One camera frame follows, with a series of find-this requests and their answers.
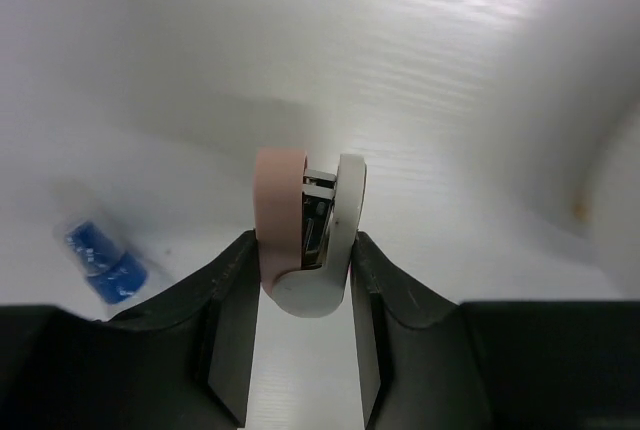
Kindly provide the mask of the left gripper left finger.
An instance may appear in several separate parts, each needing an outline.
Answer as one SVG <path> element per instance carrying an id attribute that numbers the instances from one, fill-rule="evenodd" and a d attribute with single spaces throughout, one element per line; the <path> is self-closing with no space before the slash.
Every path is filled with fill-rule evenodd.
<path id="1" fill-rule="evenodd" d="M 144 422 L 245 422 L 259 295 L 249 230 L 200 270 L 109 321 L 139 360 L 131 367 L 133 405 Z"/>

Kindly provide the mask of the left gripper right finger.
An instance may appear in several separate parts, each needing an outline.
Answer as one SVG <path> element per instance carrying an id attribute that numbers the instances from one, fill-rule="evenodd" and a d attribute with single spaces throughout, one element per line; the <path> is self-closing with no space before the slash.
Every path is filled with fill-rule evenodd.
<path id="1" fill-rule="evenodd" d="M 366 233 L 352 249 L 351 296 L 366 425 L 452 425 L 456 305 L 396 266 Z"/>

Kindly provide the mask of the clear blue-cap bottle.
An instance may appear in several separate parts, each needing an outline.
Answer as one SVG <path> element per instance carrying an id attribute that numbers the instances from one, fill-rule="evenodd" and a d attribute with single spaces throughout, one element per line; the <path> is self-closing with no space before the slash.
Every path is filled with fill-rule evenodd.
<path id="1" fill-rule="evenodd" d="M 87 285 L 107 306 L 134 302 L 149 270 L 123 238 L 99 197 L 87 185 L 58 177 L 50 191 L 61 220 L 54 236 Z"/>

